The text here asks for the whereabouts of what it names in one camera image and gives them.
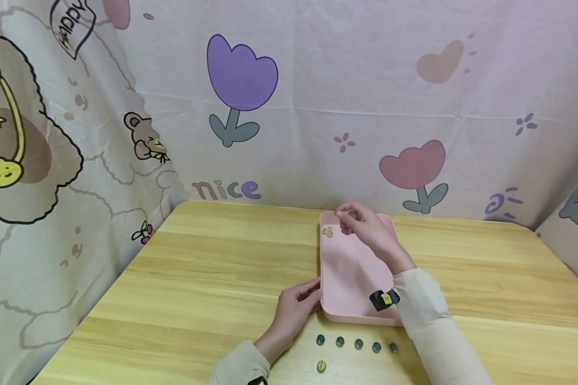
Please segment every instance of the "wood grain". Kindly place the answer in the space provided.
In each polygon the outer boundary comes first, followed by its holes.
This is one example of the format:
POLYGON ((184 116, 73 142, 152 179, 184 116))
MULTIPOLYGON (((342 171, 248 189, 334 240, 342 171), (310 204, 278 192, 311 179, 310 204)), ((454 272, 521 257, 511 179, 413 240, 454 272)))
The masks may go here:
MULTIPOLYGON (((320 213, 181 204, 33 385, 201 384, 241 340, 264 332, 283 288, 317 275, 320 213)), ((578 279, 536 235, 498 222, 393 219, 496 384, 578 385, 578 279)), ((269 380, 430 383, 402 328, 334 324, 321 315, 269 380), (357 337, 362 350, 353 348, 357 337), (381 353, 371 352, 373 341, 384 345, 381 353), (398 355, 386 350, 391 341, 398 355)))

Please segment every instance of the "left hand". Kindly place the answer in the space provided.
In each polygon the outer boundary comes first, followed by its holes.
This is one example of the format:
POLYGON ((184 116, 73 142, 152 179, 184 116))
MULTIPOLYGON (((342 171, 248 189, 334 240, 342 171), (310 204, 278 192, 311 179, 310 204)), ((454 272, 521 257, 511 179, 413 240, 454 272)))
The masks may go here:
POLYGON ((291 347, 293 340, 304 328, 308 316, 321 309, 321 278, 284 289, 278 296, 276 315, 268 330, 254 345, 270 365, 291 347))

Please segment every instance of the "cartoon curtain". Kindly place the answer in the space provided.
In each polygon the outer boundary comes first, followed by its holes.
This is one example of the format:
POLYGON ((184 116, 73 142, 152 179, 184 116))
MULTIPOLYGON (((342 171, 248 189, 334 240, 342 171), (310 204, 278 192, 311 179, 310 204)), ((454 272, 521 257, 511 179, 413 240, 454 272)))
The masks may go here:
POLYGON ((537 230, 578 275, 568 3, 123 0, 105 11, 190 199, 357 199, 503 220, 537 230))
POLYGON ((0 384, 42 368, 184 199, 99 16, 0 1, 0 384))
POLYGON ((504 220, 578 275, 578 1, 0 1, 0 384, 187 196, 504 220))

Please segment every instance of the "beige sleeve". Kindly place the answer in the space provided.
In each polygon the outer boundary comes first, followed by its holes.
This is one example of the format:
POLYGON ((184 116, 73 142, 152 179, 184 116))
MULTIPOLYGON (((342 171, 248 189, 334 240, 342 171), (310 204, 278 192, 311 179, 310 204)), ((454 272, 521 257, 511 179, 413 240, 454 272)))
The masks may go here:
POLYGON ((394 276, 396 308, 432 385, 491 385, 479 357, 447 311, 439 284, 420 268, 394 276))
POLYGON ((216 365, 204 385, 247 385, 255 378, 268 378, 270 364, 251 341, 243 341, 216 365))

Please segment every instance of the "pink tray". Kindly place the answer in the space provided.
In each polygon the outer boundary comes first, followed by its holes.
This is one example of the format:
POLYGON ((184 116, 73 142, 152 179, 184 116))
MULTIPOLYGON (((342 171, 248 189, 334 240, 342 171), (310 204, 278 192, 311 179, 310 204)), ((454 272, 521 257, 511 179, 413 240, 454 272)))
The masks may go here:
MULTIPOLYGON (((390 217, 378 214, 398 239, 390 217)), ((321 250, 321 305, 327 319, 352 324, 402 326, 396 307, 377 312, 369 300, 373 292, 388 291, 394 285, 392 273, 355 234, 340 231, 334 212, 319 217, 321 250), (331 227, 332 237, 323 231, 331 227)))

